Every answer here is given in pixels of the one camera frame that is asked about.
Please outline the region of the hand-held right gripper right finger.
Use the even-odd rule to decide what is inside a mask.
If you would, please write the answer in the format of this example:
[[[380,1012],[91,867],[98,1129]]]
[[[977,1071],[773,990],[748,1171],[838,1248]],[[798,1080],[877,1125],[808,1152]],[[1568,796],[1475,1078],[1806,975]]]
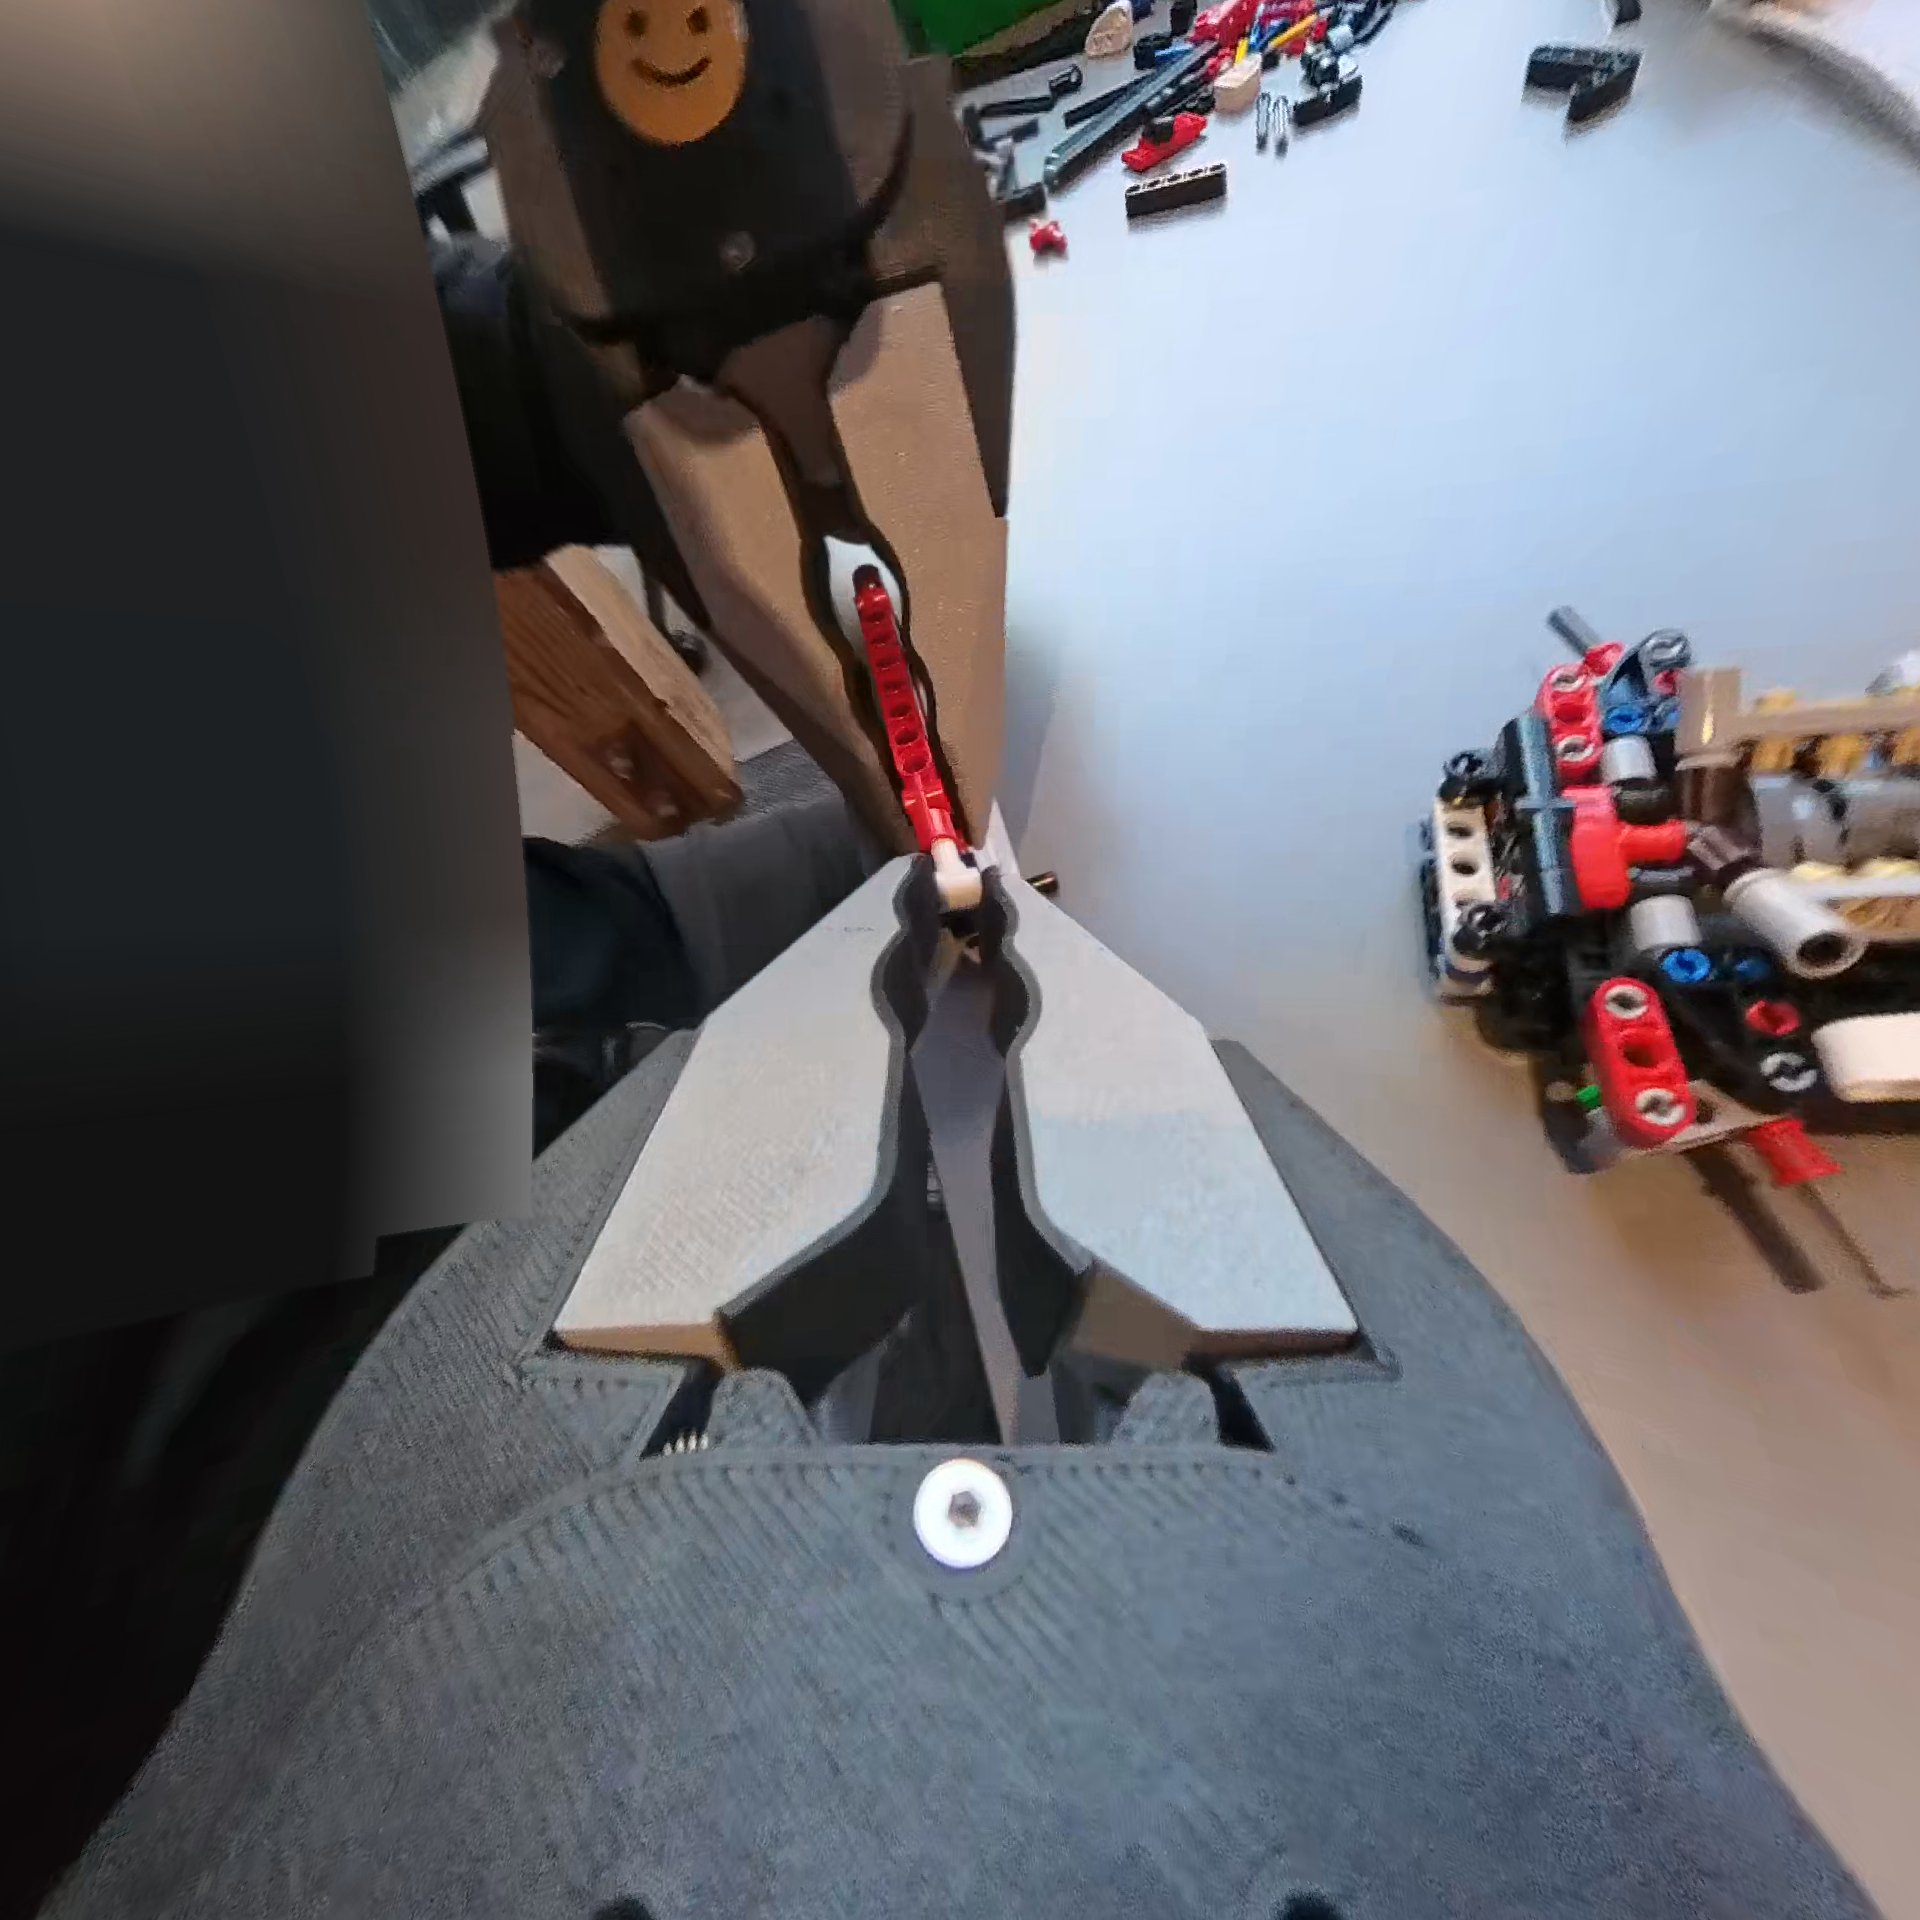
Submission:
[[[996,1286],[1022,1371],[1348,1348],[1356,1310],[1203,1024],[1020,876],[987,872],[977,914]]]

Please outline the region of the person's dark trousers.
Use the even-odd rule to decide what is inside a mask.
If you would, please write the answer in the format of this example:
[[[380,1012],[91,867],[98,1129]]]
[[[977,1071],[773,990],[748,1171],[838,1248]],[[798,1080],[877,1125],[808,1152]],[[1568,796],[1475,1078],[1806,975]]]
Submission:
[[[834,789],[656,842],[524,837],[533,1150],[890,859]]]

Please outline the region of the brick car model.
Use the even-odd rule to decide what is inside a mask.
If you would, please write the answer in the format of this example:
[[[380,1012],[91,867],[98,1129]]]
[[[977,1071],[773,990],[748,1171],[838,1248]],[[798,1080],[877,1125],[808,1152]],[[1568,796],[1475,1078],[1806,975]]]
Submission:
[[[1679,631],[1569,649],[1419,830],[1438,999],[1528,1067],[1577,1175],[1723,1145],[1781,1188],[1813,1145],[1916,1129],[1916,651],[1853,699],[1752,692]]]

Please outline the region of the black angled brick beam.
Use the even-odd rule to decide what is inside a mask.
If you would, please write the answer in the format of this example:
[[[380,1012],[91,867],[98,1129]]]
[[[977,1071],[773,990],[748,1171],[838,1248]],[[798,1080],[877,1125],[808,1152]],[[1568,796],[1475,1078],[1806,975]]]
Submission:
[[[1564,101],[1564,124],[1586,128],[1611,114],[1631,95],[1642,69],[1635,47],[1544,45],[1530,53],[1523,73],[1528,95]]]

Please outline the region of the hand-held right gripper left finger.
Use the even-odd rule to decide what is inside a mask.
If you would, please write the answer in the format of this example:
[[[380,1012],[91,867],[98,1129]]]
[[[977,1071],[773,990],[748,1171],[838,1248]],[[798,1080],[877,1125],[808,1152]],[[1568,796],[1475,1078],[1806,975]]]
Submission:
[[[912,1053],[939,871],[894,859],[710,1015],[552,1326],[594,1359],[834,1380],[958,1288]]]

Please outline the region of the person's left forearm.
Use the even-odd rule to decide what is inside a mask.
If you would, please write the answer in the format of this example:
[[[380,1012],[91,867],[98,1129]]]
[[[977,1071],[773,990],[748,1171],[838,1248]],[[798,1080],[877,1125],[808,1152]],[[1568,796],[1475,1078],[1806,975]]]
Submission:
[[[425,235],[492,572],[618,540],[611,504],[568,436],[554,361],[511,253]]]

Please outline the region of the grey desk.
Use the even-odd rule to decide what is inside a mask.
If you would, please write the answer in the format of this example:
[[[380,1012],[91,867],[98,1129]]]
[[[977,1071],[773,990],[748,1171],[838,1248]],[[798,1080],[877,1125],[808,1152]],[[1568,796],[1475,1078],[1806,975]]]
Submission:
[[[1013,238],[1000,807],[1026,869],[1403,1190],[1548,1352],[1721,1684],[1916,1916],[1916,1295],[1773,1277],[1693,1164],[1566,1175],[1432,1002],[1447,756],[1564,653],[1689,635],[1760,691],[1916,649],[1916,158],[1792,56],[1646,5],[1627,102],[1523,90],[1603,5],[1412,5],[1361,101],[1130,228]]]

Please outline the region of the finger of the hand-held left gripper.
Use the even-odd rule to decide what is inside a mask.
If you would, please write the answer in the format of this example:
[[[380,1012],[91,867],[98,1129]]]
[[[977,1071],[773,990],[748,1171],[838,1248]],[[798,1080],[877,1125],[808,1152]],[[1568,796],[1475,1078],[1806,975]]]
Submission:
[[[901,641],[944,738],[944,385],[829,382],[828,442],[852,495],[852,545],[887,564]],[[739,400],[679,382],[628,417],[703,624],[739,677],[852,805],[883,854],[915,852],[860,635],[823,583],[828,537],[804,529],[768,429]]]
[[[813,756],[883,854],[913,832],[828,540],[890,571],[933,771],[979,837],[1004,747],[1013,290],[1002,221],[944,87],[834,98],[854,209],[817,254],[828,452],[813,470],[813,635],[828,718]]]

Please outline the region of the red brick beam with holes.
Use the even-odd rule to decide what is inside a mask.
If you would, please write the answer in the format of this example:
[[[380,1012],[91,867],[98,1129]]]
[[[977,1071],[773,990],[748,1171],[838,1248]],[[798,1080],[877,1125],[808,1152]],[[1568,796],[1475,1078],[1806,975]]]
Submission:
[[[913,832],[918,852],[927,857],[935,838],[950,838],[969,849],[933,756],[922,700],[900,637],[900,617],[877,564],[856,567],[852,588],[860,639],[876,688],[876,712],[891,761],[901,812]]]

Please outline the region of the pile of loose brick pieces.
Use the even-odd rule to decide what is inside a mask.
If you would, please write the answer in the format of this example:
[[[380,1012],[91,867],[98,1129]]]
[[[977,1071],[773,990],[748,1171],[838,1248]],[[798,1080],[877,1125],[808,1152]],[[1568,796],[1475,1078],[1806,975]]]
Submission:
[[[1036,263],[1064,261],[1066,197],[1118,169],[1127,227],[1228,198],[1228,163],[1207,153],[1246,127],[1255,154],[1348,116],[1360,56],[1394,3],[1076,5],[1022,45],[955,64],[955,121],[1005,228]]]

